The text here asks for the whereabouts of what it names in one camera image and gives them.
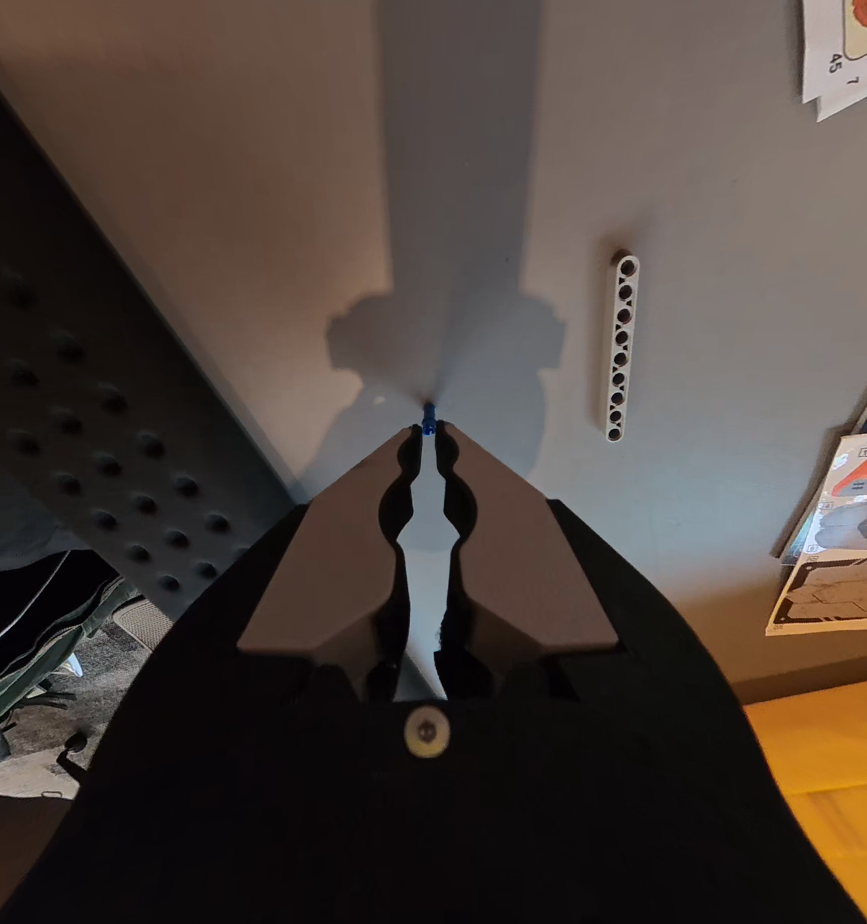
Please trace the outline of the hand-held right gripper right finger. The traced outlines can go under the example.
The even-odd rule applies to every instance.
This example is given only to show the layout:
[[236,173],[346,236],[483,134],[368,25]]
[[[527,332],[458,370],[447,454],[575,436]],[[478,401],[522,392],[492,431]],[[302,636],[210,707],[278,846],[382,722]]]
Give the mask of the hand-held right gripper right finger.
[[521,664],[619,639],[548,499],[452,423],[434,446],[457,533],[434,661],[449,699],[493,696]]

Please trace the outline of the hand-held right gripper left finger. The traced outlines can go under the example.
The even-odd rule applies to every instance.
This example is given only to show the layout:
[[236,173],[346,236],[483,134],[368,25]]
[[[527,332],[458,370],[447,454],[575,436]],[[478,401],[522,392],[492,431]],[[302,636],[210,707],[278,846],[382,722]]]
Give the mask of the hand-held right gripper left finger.
[[317,494],[239,640],[242,653],[343,670],[361,699],[393,699],[409,630],[404,550],[422,429],[395,434]]

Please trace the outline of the light grey holed beam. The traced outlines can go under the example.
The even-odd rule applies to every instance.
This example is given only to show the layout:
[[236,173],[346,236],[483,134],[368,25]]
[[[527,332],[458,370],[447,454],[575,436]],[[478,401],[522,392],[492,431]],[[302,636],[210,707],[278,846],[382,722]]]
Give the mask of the light grey holed beam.
[[620,442],[625,434],[639,279],[638,257],[618,249],[608,267],[603,305],[600,422],[610,444]]

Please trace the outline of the dark striped cloth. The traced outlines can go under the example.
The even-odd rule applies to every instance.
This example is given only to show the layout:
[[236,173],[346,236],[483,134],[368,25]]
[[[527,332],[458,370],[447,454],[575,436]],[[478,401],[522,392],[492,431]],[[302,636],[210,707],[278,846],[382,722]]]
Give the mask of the dark striped cloth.
[[93,551],[0,571],[0,719],[143,595]]

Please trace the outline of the brown sticker sheet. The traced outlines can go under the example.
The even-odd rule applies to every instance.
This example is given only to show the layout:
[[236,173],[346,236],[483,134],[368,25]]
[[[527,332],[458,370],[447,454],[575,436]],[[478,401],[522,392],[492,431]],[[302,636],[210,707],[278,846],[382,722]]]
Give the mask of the brown sticker sheet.
[[867,630],[867,551],[827,550],[792,568],[765,628],[767,638]]

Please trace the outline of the yellow plastic bin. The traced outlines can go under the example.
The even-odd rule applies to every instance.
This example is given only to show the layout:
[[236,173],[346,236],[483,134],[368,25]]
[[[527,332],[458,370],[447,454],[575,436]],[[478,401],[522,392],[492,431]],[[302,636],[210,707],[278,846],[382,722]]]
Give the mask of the yellow plastic bin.
[[788,805],[867,917],[867,682],[745,710]]

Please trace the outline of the open instruction booklet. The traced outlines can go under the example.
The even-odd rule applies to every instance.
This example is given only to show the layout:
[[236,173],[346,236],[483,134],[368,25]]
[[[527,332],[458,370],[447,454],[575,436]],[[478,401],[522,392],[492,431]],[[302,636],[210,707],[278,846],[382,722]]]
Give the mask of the open instruction booklet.
[[867,98],[867,1],[803,1],[802,102],[817,120]]

